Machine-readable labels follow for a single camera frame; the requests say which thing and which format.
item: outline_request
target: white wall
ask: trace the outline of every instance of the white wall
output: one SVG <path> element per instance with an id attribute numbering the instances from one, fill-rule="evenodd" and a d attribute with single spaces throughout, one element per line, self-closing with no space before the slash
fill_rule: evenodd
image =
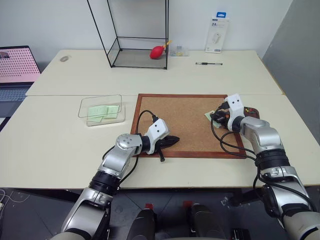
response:
<path id="1" fill-rule="evenodd" d="M 96 6 L 105 5 L 105 0 L 90 2 Z M 169 38 L 173 43 L 202 50 L 206 44 L 210 17 L 217 11 L 227 12 L 230 25 L 224 49 L 254 49 L 263 57 L 291 2 L 170 0 Z M 98 8 L 100 14 L 104 9 L 105 6 Z M 105 9 L 105 14 L 103 28 L 108 33 L 112 31 L 108 9 Z M 61 49 L 102 48 L 86 0 L 1 1 L 0 46 L 14 45 L 29 45 L 36 61 L 43 67 Z"/>

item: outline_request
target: power adapter box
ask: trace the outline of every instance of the power adapter box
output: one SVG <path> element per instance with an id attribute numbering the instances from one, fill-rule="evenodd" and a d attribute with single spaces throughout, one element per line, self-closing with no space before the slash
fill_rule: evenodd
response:
<path id="1" fill-rule="evenodd" d="M 206 53 L 221 53 L 229 25 L 229 18 L 212 17 L 206 40 Z"/>

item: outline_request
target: gray floor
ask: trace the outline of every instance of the gray floor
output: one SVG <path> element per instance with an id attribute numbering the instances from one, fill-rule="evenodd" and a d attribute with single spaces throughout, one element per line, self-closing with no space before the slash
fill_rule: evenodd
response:
<path id="1" fill-rule="evenodd" d="M 307 189 L 311 199 L 320 201 L 319 187 Z M 28 195 L 14 192 L 12 198 L 23 201 Z M 159 232 L 156 240 L 187 237 L 184 201 L 206 205 L 216 214 L 227 236 L 231 228 L 249 229 L 253 240 L 283 240 L 287 236 L 277 220 L 270 218 L 261 202 L 240 207 L 223 206 L 221 200 L 230 193 L 217 192 L 120 192 L 112 202 L 111 232 L 113 240 L 125 240 L 135 217 L 146 203 L 154 204 Z M 23 203 L 9 201 L 4 209 L 1 240 L 47 240 L 60 231 L 72 203 L 31 195 Z"/>

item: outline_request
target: pink screen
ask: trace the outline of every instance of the pink screen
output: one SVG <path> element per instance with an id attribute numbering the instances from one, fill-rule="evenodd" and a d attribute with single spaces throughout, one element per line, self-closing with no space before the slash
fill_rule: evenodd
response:
<path id="1" fill-rule="evenodd" d="M 0 49 L 0 83 L 34 82 L 39 76 L 29 48 Z"/>

